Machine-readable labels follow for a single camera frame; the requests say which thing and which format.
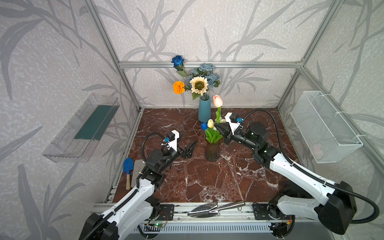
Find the sunflower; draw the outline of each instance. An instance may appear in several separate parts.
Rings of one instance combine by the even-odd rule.
[[[208,90],[208,82],[206,78],[194,77],[189,83],[191,84],[191,91],[200,94],[201,96]]]
[[[181,82],[181,81],[177,81],[173,84],[173,91],[176,93],[176,94],[182,94],[185,89],[184,89],[184,83]]]

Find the cream sunflower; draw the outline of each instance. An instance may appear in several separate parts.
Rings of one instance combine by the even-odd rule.
[[[208,82],[206,78],[194,77],[189,83],[191,84],[191,91],[200,94],[201,96],[208,90]]]

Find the wooden handle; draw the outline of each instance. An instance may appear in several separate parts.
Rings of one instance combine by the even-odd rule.
[[[131,189],[131,176],[129,174],[127,174],[127,185],[125,189],[127,190]]]

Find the pink tulip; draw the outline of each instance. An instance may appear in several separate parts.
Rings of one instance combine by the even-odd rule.
[[[219,108],[223,105],[223,100],[221,100],[219,95],[214,96],[214,105],[215,107]]]

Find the blue shovel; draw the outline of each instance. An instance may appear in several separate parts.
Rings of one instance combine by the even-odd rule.
[[[127,185],[125,187],[127,190],[131,189],[131,170],[133,170],[133,160],[129,157],[125,159],[124,164],[122,165],[122,172],[127,172]]]

